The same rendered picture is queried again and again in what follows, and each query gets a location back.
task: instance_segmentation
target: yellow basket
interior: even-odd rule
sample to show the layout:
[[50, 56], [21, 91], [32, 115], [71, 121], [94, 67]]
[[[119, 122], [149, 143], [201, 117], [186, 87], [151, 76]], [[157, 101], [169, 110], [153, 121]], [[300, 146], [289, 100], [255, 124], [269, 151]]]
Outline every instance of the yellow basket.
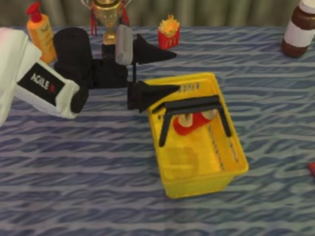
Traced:
[[[213, 73], [151, 79], [146, 83], [181, 86], [178, 92], [148, 109], [160, 176], [168, 197], [175, 199], [218, 192], [233, 177], [247, 172], [246, 157]], [[212, 95], [220, 98], [231, 136], [226, 136], [221, 118], [217, 115], [208, 125], [186, 136], [178, 135], [170, 125], [165, 145], [160, 147], [165, 108], [158, 112], [153, 112], [153, 109], [163, 102]]]

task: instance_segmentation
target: pump dispenser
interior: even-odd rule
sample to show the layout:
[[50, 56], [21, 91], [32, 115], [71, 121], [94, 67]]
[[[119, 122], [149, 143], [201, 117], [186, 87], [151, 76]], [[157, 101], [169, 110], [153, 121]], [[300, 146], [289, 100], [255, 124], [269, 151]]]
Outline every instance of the pump dispenser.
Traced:
[[33, 44], [42, 52], [41, 60], [51, 63], [56, 59], [56, 51], [53, 42], [53, 31], [48, 16], [39, 11], [40, 3], [36, 2], [29, 6], [26, 14], [30, 16], [27, 28]]

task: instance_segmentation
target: brown bottle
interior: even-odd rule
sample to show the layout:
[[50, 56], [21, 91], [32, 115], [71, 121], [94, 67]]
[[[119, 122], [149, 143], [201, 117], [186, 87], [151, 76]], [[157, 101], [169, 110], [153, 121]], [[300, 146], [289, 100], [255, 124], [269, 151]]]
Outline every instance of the brown bottle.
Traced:
[[315, 0], [301, 0], [287, 26], [281, 50], [298, 58], [308, 49], [315, 34]]

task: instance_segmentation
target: basket handle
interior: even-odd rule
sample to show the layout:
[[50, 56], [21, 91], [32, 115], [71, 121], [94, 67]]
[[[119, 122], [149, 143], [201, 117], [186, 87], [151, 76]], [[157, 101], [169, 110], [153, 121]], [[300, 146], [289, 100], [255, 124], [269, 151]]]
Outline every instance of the basket handle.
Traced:
[[204, 112], [208, 110], [218, 110], [220, 119], [224, 128], [225, 135], [227, 137], [232, 136], [231, 129], [226, 119], [224, 108], [222, 104], [220, 103], [220, 97], [218, 95], [164, 102], [158, 105], [156, 108], [154, 108], [152, 110], [152, 113], [153, 114], [157, 113], [163, 107], [166, 108], [166, 112], [164, 115], [162, 130], [159, 137], [160, 147], [163, 147], [165, 145], [167, 133], [169, 130], [169, 126], [171, 124], [172, 117], [179, 114], [189, 114], [189, 113]]

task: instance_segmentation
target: table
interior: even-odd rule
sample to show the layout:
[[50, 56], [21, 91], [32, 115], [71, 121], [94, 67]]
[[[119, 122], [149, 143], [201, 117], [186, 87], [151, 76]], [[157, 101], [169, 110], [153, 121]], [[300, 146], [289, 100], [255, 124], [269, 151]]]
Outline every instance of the table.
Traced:
[[[157, 43], [156, 28], [135, 31]], [[217, 75], [250, 164], [220, 193], [165, 197], [125, 89], [91, 91], [76, 120], [16, 100], [0, 128], [0, 236], [314, 236], [315, 47], [286, 58], [283, 34], [183, 28], [176, 59], [138, 67], [139, 79]]]

